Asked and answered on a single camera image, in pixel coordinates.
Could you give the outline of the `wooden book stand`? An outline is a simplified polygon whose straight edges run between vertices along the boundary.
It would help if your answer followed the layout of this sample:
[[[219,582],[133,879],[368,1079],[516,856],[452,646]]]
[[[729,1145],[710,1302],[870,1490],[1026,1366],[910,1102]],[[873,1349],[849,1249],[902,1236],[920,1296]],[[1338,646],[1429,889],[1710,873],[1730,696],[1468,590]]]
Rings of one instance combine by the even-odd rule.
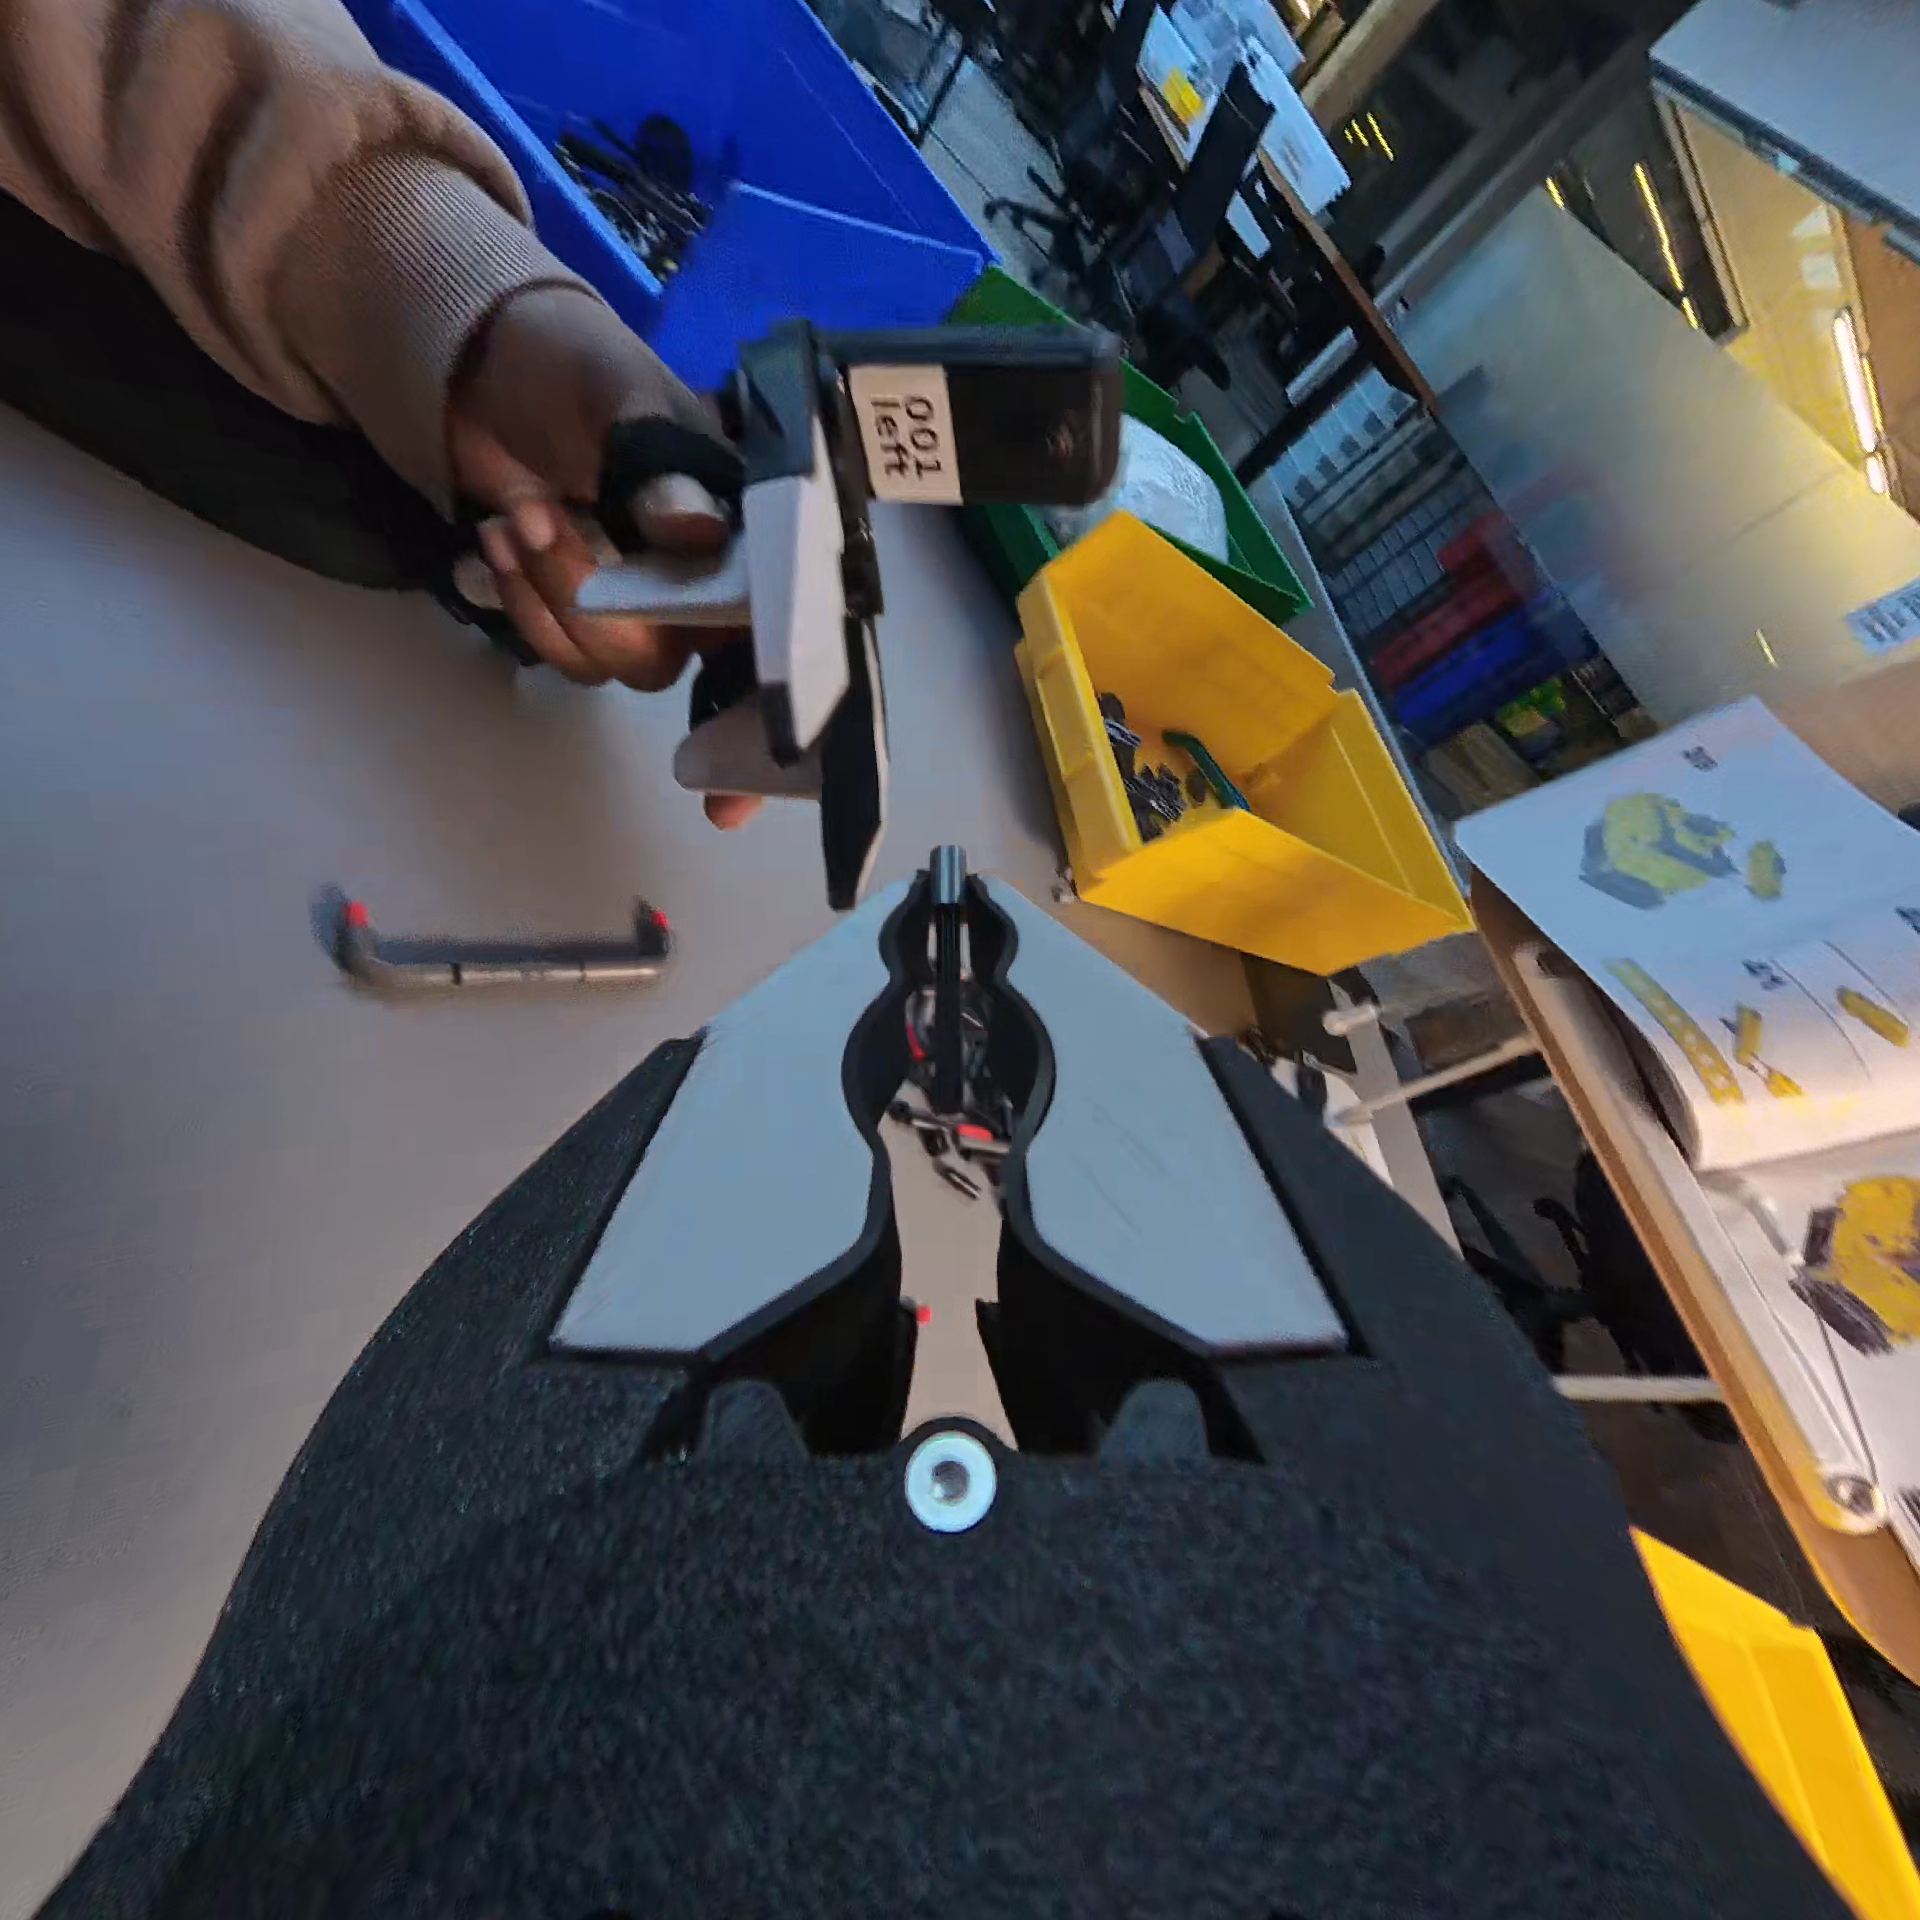
[[[1843,1532],[1812,1450],[1730,1293],[1733,1256],[1706,1190],[1658,1113],[1618,1013],[1485,876],[1472,882],[1479,940],[1582,1129],[1645,1259],[1706,1362],[1812,1575],[1849,1628],[1916,1680],[1916,1569],[1888,1528]]]

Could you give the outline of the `clear plastic bag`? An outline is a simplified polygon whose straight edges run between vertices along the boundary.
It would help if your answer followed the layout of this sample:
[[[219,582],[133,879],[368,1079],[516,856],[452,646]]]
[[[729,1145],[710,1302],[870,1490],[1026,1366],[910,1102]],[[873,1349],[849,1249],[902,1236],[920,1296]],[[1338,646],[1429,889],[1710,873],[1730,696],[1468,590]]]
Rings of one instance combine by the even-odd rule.
[[[1068,548],[1113,513],[1132,513],[1205,559],[1230,559],[1219,486],[1162,432],[1132,415],[1120,416],[1120,455],[1110,486],[1086,505],[1045,505],[1036,513],[1056,548]]]

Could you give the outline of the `grey desk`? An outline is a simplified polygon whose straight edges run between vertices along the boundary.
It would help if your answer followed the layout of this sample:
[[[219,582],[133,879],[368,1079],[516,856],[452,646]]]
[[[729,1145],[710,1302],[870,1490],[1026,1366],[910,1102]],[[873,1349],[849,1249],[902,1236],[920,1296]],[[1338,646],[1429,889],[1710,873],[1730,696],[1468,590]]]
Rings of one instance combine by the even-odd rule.
[[[960,845],[1040,902],[1012,629],[878,508],[892,748],[859,898]],[[882,1119],[899,1439],[546,1345],[696,1033],[849,913],[819,799],[713,830],[669,693],[493,668],[2,420],[2,1915],[1495,1912],[1522,1735],[1429,1503],[1398,1309],[1473,1276],[1223,1036],[1360,1349],[1142,1382],[1020,1450],[1002,1199]],[[326,958],[665,913],[633,989],[380,999]],[[1013,1079],[988,1059],[1018,1108]]]

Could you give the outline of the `heap of black parts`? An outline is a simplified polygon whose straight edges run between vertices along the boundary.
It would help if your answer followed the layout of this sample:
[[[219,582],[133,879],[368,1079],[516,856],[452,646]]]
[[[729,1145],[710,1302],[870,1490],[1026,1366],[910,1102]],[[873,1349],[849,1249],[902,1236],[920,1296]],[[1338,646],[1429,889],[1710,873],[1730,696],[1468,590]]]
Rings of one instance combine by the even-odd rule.
[[[693,146],[683,122],[646,113],[630,132],[589,120],[549,143],[559,172],[599,208],[633,259],[673,283],[713,218],[696,192]]]

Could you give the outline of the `pile of black red pins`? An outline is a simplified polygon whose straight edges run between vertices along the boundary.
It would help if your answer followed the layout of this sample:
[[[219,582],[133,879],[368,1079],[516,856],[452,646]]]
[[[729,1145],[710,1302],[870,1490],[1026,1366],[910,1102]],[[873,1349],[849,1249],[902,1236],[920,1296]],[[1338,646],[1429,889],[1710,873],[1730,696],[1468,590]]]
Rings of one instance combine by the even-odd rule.
[[[1018,1108],[988,1059],[993,999],[968,975],[956,989],[956,1092],[940,1099],[938,989],[916,989],[902,1012],[905,1076],[886,1118],[923,1149],[938,1176],[965,1199],[1002,1198]]]

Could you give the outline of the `blue storage bin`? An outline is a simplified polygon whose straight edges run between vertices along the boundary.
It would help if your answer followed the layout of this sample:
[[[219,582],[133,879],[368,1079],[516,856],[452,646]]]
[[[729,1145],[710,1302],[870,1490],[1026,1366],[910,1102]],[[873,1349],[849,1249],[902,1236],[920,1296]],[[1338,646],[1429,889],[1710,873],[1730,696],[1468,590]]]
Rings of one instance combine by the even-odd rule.
[[[946,320],[992,248],[803,2],[348,2],[380,59],[515,166],[540,240],[689,386],[780,320]],[[708,208],[659,278],[553,155],[650,116]]]

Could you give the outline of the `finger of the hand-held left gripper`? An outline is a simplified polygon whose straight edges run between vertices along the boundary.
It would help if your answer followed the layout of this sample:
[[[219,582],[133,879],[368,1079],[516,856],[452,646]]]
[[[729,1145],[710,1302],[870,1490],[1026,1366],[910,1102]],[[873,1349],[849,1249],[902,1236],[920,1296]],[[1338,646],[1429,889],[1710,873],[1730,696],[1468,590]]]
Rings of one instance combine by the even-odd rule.
[[[758,709],[769,755],[798,765],[852,686],[843,516],[832,460],[749,482],[739,502]]]
[[[870,879],[889,810],[892,748],[878,629],[845,618],[849,686],[819,738],[819,828],[825,900],[849,913]]]

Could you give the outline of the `open instruction booklet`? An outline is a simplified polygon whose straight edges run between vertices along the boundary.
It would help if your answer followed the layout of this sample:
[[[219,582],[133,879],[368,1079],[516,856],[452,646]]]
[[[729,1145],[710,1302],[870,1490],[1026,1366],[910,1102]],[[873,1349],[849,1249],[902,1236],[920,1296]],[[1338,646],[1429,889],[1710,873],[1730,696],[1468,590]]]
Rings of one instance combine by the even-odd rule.
[[[1916,828],[1758,699],[1453,828],[1600,1020],[1819,1523],[1916,1558]]]

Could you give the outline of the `grey bent rod red caps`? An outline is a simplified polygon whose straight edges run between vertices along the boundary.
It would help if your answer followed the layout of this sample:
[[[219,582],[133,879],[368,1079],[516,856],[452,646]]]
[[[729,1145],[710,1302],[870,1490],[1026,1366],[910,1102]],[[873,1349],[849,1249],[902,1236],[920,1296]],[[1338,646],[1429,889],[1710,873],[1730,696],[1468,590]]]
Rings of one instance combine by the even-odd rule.
[[[380,999],[650,985],[676,948],[665,913],[646,900],[620,935],[456,940],[382,935],[363,900],[323,889],[312,929],[342,979]]]

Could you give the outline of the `yellow storage bin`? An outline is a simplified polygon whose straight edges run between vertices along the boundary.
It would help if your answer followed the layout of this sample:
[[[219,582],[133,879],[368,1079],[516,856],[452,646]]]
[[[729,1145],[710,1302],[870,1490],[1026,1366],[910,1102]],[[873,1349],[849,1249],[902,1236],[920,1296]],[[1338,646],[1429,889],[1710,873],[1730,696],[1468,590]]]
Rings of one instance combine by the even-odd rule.
[[[1728,1576],[1632,1532],[1695,1682],[1856,1916],[1913,1916],[1916,1860],[1819,1638]]]
[[[1353,688],[1132,513],[1020,590],[1018,668],[1082,900],[1340,975],[1473,929],[1450,862]],[[1140,839],[1096,693],[1198,735],[1250,815]]]

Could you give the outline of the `person's left forearm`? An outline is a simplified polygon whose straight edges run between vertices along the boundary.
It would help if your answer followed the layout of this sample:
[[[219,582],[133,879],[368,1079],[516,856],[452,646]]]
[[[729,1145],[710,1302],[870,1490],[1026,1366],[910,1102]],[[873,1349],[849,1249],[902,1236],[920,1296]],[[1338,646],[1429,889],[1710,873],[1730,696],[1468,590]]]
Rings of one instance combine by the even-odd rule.
[[[440,505],[468,345],[523,296],[606,306],[500,146],[339,2],[5,2],[2,192]]]

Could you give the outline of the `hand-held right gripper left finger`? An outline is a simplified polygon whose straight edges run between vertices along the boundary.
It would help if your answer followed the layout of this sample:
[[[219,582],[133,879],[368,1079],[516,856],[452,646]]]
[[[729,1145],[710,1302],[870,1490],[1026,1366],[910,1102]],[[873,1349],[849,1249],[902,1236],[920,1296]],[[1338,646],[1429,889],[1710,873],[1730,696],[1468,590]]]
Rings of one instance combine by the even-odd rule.
[[[909,1079],[920,885],[882,889],[713,1016],[549,1330],[563,1359],[770,1385],[818,1453],[902,1432],[916,1333],[880,1136]]]

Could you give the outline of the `green storage bin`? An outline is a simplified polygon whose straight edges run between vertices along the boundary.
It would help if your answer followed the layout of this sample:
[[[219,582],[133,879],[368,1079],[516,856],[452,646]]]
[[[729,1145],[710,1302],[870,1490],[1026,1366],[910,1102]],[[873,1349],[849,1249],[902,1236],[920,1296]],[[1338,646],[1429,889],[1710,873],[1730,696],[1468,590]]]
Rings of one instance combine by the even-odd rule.
[[[1120,409],[1123,415],[1155,425],[1180,452],[1193,456],[1219,486],[1225,500],[1230,536],[1229,563],[1205,559],[1180,539],[1172,542],[1258,608],[1268,622],[1288,629],[1288,622],[1310,606],[1309,588],[1278,548],[1240,480],[1233,480],[1233,470],[1213,445],[1205,422],[1135,366],[1123,366]],[[976,556],[1005,600],[1018,600],[1035,573],[1062,550],[1043,528],[1036,508],[1028,505],[968,505],[962,508],[962,519]]]

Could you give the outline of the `heap of dark grey bricks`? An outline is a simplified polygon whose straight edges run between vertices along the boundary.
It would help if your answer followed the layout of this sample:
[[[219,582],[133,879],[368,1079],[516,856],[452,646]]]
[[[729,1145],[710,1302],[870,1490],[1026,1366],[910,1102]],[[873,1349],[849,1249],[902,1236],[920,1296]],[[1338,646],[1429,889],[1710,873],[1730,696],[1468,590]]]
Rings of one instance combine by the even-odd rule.
[[[1175,828],[1230,815],[1213,805],[1188,805],[1185,758],[1166,745],[1166,729],[1132,718],[1123,699],[1109,690],[1096,693],[1096,713],[1140,839],[1152,842]]]

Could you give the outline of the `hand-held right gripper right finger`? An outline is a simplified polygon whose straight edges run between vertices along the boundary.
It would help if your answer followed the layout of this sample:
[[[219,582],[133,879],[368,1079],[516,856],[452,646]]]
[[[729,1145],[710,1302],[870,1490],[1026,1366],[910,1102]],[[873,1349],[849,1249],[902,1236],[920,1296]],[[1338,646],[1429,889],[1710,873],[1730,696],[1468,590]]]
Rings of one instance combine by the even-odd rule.
[[[1225,1378],[1350,1358],[1213,1042],[1005,879],[976,879],[996,940],[993,1065],[1028,1069],[1002,1169],[982,1345],[1028,1453],[1093,1453],[1142,1382],[1178,1382],[1202,1436],[1246,1450]]]

